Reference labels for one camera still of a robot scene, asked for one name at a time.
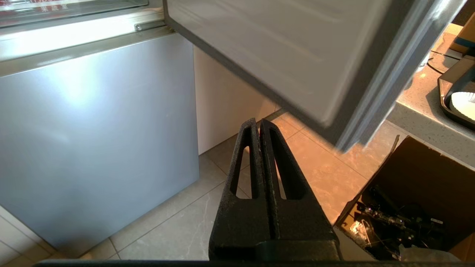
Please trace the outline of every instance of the cardboard box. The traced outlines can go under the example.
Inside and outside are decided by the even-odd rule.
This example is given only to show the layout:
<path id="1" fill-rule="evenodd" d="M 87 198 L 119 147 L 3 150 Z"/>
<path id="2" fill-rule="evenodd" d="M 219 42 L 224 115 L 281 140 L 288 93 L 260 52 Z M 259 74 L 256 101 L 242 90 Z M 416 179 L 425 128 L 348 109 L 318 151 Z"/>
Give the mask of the cardboard box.
<path id="1" fill-rule="evenodd" d="M 470 48 L 475 48 L 475 13 L 472 14 L 450 46 L 450 49 L 464 55 L 469 52 Z"/>
<path id="2" fill-rule="evenodd" d="M 358 212 L 356 203 L 364 203 L 375 185 L 396 206 L 417 203 L 443 221 L 442 250 L 463 261 L 475 260 L 475 172 L 407 137 L 338 217 L 335 227 L 353 241 L 350 226 L 352 214 Z"/>

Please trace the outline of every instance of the silver refrigerator drawer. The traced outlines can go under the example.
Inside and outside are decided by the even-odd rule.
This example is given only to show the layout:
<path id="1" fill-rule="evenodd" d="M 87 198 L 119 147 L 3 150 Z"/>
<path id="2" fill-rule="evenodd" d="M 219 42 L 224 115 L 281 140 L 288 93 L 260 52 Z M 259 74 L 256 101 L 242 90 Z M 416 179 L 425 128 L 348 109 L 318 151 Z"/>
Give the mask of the silver refrigerator drawer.
<path id="1" fill-rule="evenodd" d="M 199 177 L 192 44 L 137 38 L 0 77 L 0 205 L 69 256 Z"/>

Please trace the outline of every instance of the beige floor tile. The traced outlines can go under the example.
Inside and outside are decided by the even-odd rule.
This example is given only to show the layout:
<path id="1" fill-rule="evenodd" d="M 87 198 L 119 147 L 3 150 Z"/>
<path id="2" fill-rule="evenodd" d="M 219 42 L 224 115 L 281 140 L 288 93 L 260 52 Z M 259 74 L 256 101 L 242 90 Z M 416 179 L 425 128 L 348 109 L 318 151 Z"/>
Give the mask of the beige floor tile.
<path id="1" fill-rule="evenodd" d="M 112 242 L 110 239 L 106 239 L 84 254 L 81 259 L 108 259 L 115 253 L 116 251 L 112 245 Z"/>
<path id="2" fill-rule="evenodd" d="M 15 258 L 18 258 L 19 256 L 20 253 L 16 252 L 15 250 L 0 241 L 0 266 Z"/>
<path id="3" fill-rule="evenodd" d="M 272 123 L 279 127 L 279 130 L 285 139 L 288 139 L 299 131 L 284 119 L 284 114 L 272 120 Z"/>
<path id="4" fill-rule="evenodd" d="M 114 254 L 112 257 L 109 258 L 109 260 L 120 260 L 119 255 Z"/>
<path id="5" fill-rule="evenodd" d="M 121 259 L 207 260 L 221 184 L 119 252 Z"/>
<path id="6" fill-rule="evenodd" d="M 333 224 L 366 179 L 302 133 L 295 134 L 287 144 Z"/>
<path id="7" fill-rule="evenodd" d="M 227 175 L 231 158 L 233 156 L 234 146 L 238 135 L 227 139 L 219 145 L 213 147 L 205 153 L 216 165 Z M 242 155 L 241 170 L 249 165 L 249 150 L 244 150 Z"/>
<path id="8" fill-rule="evenodd" d="M 25 256 L 20 256 L 7 264 L 4 264 L 2 267 L 30 267 L 34 264 L 33 261 L 26 258 Z"/>
<path id="9" fill-rule="evenodd" d="M 130 225 L 111 236 L 115 248 L 120 251 L 193 201 L 197 200 L 226 179 L 226 175 L 207 155 L 199 157 L 199 180 L 149 211 Z"/>
<path id="10" fill-rule="evenodd" d="M 308 138 L 310 138 L 310 140 L 312 140 L 314 143 L 316 143 L 319 146 L 321 146 L 322 148 L 324 148 L 326 151 L 330 151 L 330 152 L 334 153 L 333 146 L 330 143 L 328 143 L 327 141 L 325 141 L 321 136 L 319 136 L 317 133 L 315 133 L 310 128 L 305 127 L 300 132 L 303 133 Z"/>
<path id="11" fill-rule="evenodd" d="M 290 125 L 292 125 L 298 131 L 302 130 L 305 127 L 304 123 L 302 123 L 300 120 L 298 120 L 288 112 L 282 114 L 280 117 L 290 123 Z"/>
<path id="12" fill-rule="evenodd" d="M 366 179 L 369 179 L 391 151 L 397 135 L 399 135 L 399 143 L 407 136 L 407 134 L 384 122 L 366 147 L 356 144 L 347 153 L 338 153 L 338 157 Z"/>
<path id="13" fill-rule="evenodd" d="M 21 252 L 28 259 L 37 262 L 51 254 L 27 235 L 18 230 L 9 221 L 0 216 L 0 240 L 15 251 Z"/>

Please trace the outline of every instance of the gray tile floor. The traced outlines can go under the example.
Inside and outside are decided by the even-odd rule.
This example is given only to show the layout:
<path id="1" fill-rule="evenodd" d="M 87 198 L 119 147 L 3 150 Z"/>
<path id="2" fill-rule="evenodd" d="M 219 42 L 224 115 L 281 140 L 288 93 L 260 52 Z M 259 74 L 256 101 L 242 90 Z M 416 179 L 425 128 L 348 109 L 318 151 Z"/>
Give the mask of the gray tile floor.
<path id="1" fill-rule="evenodd" d="M 331 223 L 373 175 L 401 130 L 385 122 L 366 147 L 333 151 L 311 130 L 285 113 L 272 120 L 281 130 Z M 199 157 L 200 179 L 117 232 L 83 259 L 208 259 L 208 240 L 218 209 L 236 136 Z M 248 198 L 249 159 L 244 153 L 238 196 Z"/>

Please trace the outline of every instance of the plastic bag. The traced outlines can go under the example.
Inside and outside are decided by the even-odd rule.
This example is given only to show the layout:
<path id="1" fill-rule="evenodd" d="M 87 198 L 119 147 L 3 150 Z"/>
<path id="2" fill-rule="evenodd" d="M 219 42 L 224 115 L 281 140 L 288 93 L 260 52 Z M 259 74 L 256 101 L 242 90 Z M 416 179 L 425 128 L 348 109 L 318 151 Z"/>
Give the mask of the plastic bag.
<path id="1" fill-rule="evenodd" d="M 428 248 L 405 248 L 399 245 L 400 261 L 454 262 L 460 261 L 450 252 Z"/>

